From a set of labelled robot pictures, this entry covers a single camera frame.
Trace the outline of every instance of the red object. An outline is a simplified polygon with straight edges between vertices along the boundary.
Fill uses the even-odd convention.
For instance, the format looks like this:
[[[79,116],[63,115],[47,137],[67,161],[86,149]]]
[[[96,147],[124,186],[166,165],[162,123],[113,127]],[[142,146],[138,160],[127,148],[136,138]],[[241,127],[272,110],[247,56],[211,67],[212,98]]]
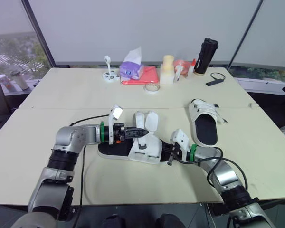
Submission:
[[[143,68],[143,74],[139,80],[130,79],[127,81],[121,81],[123,85],[143,85],[150,82],[158,83],[157,72],[154,66],[145,66]]]
[[[196,60],[195,60],[195,59],[193,59],[193,60],[192,60],[192,63],[191,63],[191,66],[194,66],[194,65],[195,65],[195,63],[196,63]]]
[[[174,71],[175,72],[176,72],[176,66],[177,65],[181,65],[182,67],[184,67],[183,71],[180,73],[181,75],[187,75],[188,74],[188,70],[189,70],[189,67],[190,67],[190,62],[189,61],[185,61],[185,60],[182,60],[182,59],[175,60],[173,62],[173,66],[174,66]]]

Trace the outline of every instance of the floor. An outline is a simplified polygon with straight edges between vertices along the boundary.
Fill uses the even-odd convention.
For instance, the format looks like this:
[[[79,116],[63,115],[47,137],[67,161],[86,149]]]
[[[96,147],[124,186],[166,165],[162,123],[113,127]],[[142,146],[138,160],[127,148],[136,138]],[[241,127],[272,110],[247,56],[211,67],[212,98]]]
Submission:
[[[83,207],[78,228],[100,228],[102,221],[112,214],[125,218],[127,228],[152,228],[163,213],[176,215],[187,228],[225,228],[227,216],[211,218],[205,204],[88,206]],[[285,228],[285,205],[266,210],[277,228]],[[0,206],[0,228],[9,228],[24,212]],[[71,228],[69,222],[59,222],[58,228]]]

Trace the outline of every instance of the window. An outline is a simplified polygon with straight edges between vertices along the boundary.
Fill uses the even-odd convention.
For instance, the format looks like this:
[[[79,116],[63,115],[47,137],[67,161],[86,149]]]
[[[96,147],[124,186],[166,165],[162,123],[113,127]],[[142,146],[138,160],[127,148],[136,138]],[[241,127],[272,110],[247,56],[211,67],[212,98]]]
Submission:
[[[285,70],[232,66],[229,72],[233,77],[285,82]]]
[[[41,79],[50,69],[36,35],[0,39],[0,74],[18,70],[25,79]]]

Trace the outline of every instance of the purple tissue box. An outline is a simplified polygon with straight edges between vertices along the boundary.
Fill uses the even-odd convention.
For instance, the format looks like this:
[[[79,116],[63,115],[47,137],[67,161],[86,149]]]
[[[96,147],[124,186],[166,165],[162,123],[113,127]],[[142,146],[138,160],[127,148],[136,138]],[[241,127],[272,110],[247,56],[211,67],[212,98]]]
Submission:
[[[140,79],[143,74],[143,64],[138,65],[133,62],[123,62],[119,66],[119,75],[123,80]]]

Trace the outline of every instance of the green ring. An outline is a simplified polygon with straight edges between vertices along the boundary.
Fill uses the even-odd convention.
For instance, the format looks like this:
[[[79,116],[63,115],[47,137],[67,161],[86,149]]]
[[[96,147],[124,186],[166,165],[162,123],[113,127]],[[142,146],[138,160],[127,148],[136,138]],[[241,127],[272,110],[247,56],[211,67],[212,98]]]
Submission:
[[[190,149],[190,162],[194,161],[194,153],[196,150],[197,144],[192,144],[191,149]]]
[[[104,122],[102,121],[100,123],[100,140],[102,143],[105,142],[105,125],[104,125]]]

